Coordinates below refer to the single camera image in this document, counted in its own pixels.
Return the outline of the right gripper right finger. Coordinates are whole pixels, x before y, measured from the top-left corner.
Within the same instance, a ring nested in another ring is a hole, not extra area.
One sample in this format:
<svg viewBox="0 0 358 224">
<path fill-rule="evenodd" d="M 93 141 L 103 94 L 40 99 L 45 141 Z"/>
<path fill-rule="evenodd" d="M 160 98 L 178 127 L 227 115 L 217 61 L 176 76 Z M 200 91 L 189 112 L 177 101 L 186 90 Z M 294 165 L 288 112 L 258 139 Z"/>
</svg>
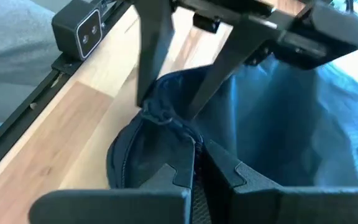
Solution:
<svg viewBox="0 0 358 224">
<path fill-rule="evenodd" d="M 213 223 L 358 223 L 358 189 L 284 187 L 213 141 L 201 166 Z"/>
</svg>

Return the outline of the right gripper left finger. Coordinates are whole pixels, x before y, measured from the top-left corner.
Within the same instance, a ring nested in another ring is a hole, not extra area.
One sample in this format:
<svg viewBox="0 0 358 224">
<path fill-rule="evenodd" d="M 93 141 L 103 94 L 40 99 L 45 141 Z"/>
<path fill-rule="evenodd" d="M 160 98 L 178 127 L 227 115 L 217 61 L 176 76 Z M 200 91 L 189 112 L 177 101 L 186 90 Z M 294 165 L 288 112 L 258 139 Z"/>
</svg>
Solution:
<svg viewBox="0 0 358 224">
<path fill-rule="evenodd" d="M 189 223 L 193 168 L 164 164 L 136 189 L 56 190 L 38 198 L 31 223 Z"/>
</svg>

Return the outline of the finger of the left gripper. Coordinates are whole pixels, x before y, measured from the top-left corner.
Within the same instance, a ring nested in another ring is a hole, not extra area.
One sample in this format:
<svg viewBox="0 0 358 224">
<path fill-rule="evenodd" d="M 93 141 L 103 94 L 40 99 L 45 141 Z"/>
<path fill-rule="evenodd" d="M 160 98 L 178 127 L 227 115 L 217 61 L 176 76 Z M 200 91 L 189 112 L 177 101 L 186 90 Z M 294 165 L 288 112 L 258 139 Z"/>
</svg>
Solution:
<svg viewBox="0 0 358 224">
<path fill-rule="evenodd" d="M 161 71 L 175 31 L 170 1 L 137 0 L 134 6 L 140 17 L 137 105 L 141 106 Z"/>
<path fill-rule="evenodd" d="M 256 17 L 243 17 L 234 25 L 189 104 L 186 118 L 193 119 L 238 66 L 257 65 L 265 59 L 279 34 L 278 25 Z"/>
</svg>

